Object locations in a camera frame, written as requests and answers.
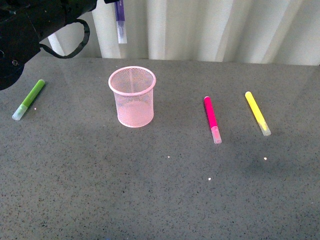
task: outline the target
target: pink mesh cup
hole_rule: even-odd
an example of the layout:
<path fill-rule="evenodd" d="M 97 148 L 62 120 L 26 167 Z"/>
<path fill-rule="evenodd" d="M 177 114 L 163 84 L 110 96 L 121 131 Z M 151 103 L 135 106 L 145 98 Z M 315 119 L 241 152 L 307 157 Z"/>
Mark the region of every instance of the pink mesh cup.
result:
<path fill-rule="evenodd" d="M 112 73 L 109 87 L 114 93 L 120 123 L 130 128 L 147 125 L 154 118 L 156 76 L 140 66 L 127 66 Z"/>

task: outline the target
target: clear marker cap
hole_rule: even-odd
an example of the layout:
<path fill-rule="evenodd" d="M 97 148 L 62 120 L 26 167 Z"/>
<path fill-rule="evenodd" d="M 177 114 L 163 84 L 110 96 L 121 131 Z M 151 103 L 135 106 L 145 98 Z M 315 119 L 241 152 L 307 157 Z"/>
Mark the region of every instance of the clear marker cap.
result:
<path fill-rule="evenodd" d="M 23 104 L 21 104 L 17 110 L 14 112 L 14 114 L 12 115 L 12 119 L 13 120 L 16 120 L 16 121 L 19 121 L 22 116 L 25 114 L 25 112 L 27 111 L 27 107 Z"/>
<path fill-rule="evenodd" d="M 263 133 L 264 136 L 269 136 L 271 135 L 271 131 L 265 121 L 259 122 L 259 127 Z"/>
<path fill-rule="evenodd" d="M 219 128 L 217 126 L 213 126 L 211 128 L 212 136 L 213 136 L 213 141 L 215 144 L 220 144 L 222 143 Z"/>

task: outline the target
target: speckled countertop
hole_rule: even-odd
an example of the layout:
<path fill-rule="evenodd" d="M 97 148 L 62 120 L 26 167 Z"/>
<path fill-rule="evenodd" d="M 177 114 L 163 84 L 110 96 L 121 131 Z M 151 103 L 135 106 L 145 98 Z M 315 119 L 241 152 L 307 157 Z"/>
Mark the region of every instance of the speckled countertop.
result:
<path fill-rule="evenodd" d="M 131 65 L 157 77 L 142 128 L 118 122 L 108 86 Z M 320 239 L 318 66 L 36 57 L 0 91 L 0 121 L 1 240 Z"/>

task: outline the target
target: marker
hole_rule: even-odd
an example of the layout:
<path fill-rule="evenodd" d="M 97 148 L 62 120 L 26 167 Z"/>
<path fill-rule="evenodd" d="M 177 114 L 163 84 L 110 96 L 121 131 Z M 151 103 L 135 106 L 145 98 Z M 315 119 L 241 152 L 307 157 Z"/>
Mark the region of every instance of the marker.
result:
<path fill-rule="evenodd" d="M 23 100 L 21 105 L 17 108 L 17 110 L 12 115 L 12 118 L 14 120 L 19 121 L 22 118 L 22 116 L 25 114 L 30 104 L 35 100 L 36 96 L 39 94 L 39 92 L 41 91 L 41 89 L 44 87 L 45 84 L 46 84 L 45 81 L 43 81 L 42 79 L 40 79 L 36 83 L 36 85 L 32 88 L 32 90 Z"/>
<path fill-rule="evenodd" d="M 205 106 L 206 114 L 208 116 L 209 125 L 210 125 L 210 129 L 213 136 L 213 141 L 215 144 L 220 144 L 222 143 L 222 140 L 219 133 L 218 124 L 217 124 L 214 108 L 212 107 L 210 97 L 206 96 L 204 98 L 204 106 Z"/>
<path fill-rule="evenodd" d="M 271 131 L 266 123 L 266 120 L 264 118 L 264 116 L 262 115 L 255 99 L 254 99 L 254 96 L 252 95 L 251 92 L 247 91 L 245 93 L 245 98 L 246 100 L 248 101 L 249 105 L 250 105 L 250 108 L 253 112 L 253 115 L 255 116 L 255 119 L 256 121 L 258 122 L 260 128 L 261 128 L 261 131 L 263 133 L 264 136 L 269 136 L 271 135 Z"/>
<path fill-rule="evenodd" d="M 118 42 L 119 44 L 127 43 L 127 30 L 125 23 L 125 8 L 124 8 L 124 0 L 119 0 L 114 3 L 115 10 L 115 21 L 116 28 L 118 32 Z"/>

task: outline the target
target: green marker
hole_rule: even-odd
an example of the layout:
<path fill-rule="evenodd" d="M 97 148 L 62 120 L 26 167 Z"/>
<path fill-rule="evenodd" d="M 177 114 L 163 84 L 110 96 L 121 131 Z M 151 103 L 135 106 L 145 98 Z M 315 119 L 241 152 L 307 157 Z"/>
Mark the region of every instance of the green marker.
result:
<path fill-rule="evenodd" d="M 43 81 L 42 79 L 40 79 L 36 83 L 36 85 L 29 92 L 28 96 L 26 96 L 26 98 L 23 100 L 21 105 L 12 115 L 12 118 L 14 120 L 19 121 L 22 118 L 22 116 L 25 114 L 30 104 L 35 100 L 36 96 L 39 94 L 39 92 L 41 91 L 41 89 L 44 87 L 45 84 L 46 84 L 45 81 Z"/>

